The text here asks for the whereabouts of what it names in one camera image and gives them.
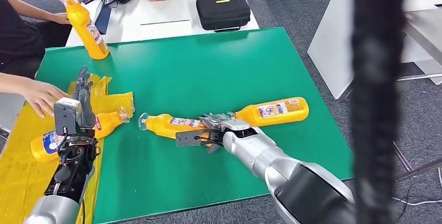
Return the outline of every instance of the yellow plastic bottle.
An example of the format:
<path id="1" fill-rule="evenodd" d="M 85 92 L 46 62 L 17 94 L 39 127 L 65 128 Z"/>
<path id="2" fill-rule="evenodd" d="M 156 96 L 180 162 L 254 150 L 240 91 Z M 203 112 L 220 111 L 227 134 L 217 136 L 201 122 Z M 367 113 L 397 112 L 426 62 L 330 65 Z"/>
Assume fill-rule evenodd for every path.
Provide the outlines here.
<path id="1" fill-rule="evenodd" d="M 60 0 L 66 7 L 67 17 L 80 36 L 84 47 L 93 59 L 104 59 L 109 54 L 107 44 L 92 22 L 89 11 L 78 0 Z"/>
<path id="2" fill-rule="evenodd" d="M 150 116 L 143 113 L 138 120 L 140 130 L 150 130 L 157 135 L 175 139 L 177 132 L 205 129 L 198 120 L 172 117 L 169 114 Z"/>
<path id="3" fill-rule="evenodd" d="M 302 121 L 309 115 L 309 106 L 302 97 L 292 97 L 268 103 L 252 104 L 235 112 L 234 118 L 251 126 L 261 127 L 280 123 Z"/>
<path id="4" fill-rule="evenodd" d="M 242 119 L 254 127 L 302 121 L 308 114 L 309 106 L 302 97 L 249 105 L 236 113 L 227 113 L 232 119 Z M 149 116 L 147 113 L 140 116 L 138 127 L 172 139 L 175 139 L 177 132 L 206 128 L 198 120 L 176 118 L 169 114 Z"/>
<path id="5" fill-rule="evenodd" d="M 120 108 L 116 112 L 98 114 L 95 116 L 95 138 L 100 139 L 108 136 L 122 123 L 130 120 L 126 110 Z M 31 141 L 31 151 L 33 156 L 40 162 L 55 160 L 58 157 L 57 148 L 62 142 L 63 136 L 57 135 L 54 131 L 37 137 Z"/>

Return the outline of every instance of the metal table leg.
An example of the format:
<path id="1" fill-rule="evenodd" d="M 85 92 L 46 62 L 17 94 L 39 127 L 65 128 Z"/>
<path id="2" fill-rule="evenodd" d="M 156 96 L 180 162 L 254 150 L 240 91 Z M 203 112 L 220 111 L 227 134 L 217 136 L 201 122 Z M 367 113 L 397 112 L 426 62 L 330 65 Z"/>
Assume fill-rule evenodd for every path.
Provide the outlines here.
<path id="1" fill-rule="evenodd" d="M 413 169 L 411 171 L 408 171 L 402 175 L 400 175 L 398 178 L 396 178 L 396 181 L 403 181 L 406 180 L 408 178 L 413 178 L 416 177 L 418 175 L 421 175 L 423 173 L 426 173 L 430 170 L 436 169 L 438 167 L 442 166 L 442 158 L 439 158 L 437 160 L 431 161 L 419 168 Z"/>
<path id="2" fill-rule="evenodd" d="M 399 150 L 398 146 L 396 145 L 395 142 L 393 142 L 393 148 L 395 149 L 396 154 L 399 157 L 399 160 L 401 161 L 401 163 L 404 165 L 405 169 L 410 172 L 411 170 L 413 170 L 413 168 L 411 167 L 410 163 L 408 163 L 407 159 L 405 158 L 405 156 L 402 154 L 401 150 Z"/>

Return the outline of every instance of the black zipper case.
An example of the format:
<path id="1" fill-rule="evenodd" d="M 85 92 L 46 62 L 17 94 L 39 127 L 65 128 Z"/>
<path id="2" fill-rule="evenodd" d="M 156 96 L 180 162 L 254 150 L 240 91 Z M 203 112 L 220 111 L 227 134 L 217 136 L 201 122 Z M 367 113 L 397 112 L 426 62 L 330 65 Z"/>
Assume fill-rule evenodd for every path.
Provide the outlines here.
<path id="1" fill-rule="evenodd" d="M 197 0 L 201 26 L 215 32 L 239 30 L 250 21 L 246 0 Z"/>

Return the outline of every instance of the green table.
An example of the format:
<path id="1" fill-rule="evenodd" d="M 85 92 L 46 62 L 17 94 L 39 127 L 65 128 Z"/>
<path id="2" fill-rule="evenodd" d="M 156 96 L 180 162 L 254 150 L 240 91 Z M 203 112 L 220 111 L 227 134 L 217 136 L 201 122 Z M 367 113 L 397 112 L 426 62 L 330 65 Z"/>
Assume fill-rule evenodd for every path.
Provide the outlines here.
<path id="1" fill-rule="evenodd" d="M 283 28 L 110 44 L 92 60 L 83 47 L 52 49 L 37 79 L 67 89 L 83 65 L 110 76 L 109 94 L 134 92 L 131 123 L 106 137 L 94 223 L 207 206 L 263 195 L 263 182 L 223 150 L 178 148 L 140 131 L 141 113 L 195 118 L 249 104 L 304 97 L 302 122 L 263 127 L 290 156 L 350 178 L 351 152 Z"/>

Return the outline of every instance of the gray carpet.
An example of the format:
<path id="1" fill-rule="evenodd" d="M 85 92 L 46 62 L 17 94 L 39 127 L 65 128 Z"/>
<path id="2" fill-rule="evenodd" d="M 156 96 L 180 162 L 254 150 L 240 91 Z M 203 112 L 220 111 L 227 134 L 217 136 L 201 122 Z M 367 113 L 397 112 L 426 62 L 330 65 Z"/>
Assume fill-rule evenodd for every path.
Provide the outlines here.
<path id="1" fill-rule="evenodd" d="M 24 0 L 52 12 L 63 11 L 57 0 Z M 283 26 L 298 50 L 321 96 L 338 123 L 344 137 L 352 146 L 349 128 L 349 102 L 344 98 L 335 100 L 316 70 L 307 49 L 322 18 L 329 0 L 248 0 L 261 28 Z M 421 74 L 414 64 L 403 65 L 404 74 Z M 399 147 L 413 166 L 442 156 L 442 131 L 438 127 L 442 119 L 442 86 L 435 86 L 430 80 L 401 82 L 402 124 Z M 404 168 L 397 161 L 398 172 Z M 429 172 L 399 183 L 399 198 L 407 194 L 410 185 L 410 202 L 442 199 L 442 188 L 436 171 Z M 398 203 L 398 214 L 403 204 Z M 139 223 L 283 223 L 267 196 L 246 201 L 212 206 L 203 209 L 174 213 L 164 216 L 137 219 Z M 442 206 L 425 204 L 408 206 L 398 223 L 421 224 L 442 223 Z"/>

